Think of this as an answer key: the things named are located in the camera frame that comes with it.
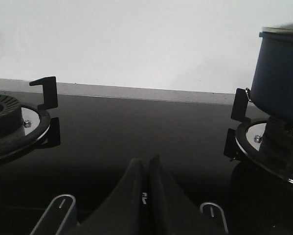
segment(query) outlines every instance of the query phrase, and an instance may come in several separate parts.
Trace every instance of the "white wall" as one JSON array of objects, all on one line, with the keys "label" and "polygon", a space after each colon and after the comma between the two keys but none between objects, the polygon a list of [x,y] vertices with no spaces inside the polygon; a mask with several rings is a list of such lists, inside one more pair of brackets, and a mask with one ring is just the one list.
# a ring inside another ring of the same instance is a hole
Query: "white wall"
[{"label": "white wall", "polygon": [[293,0],[0,0],[0,78],[234,93]]}]

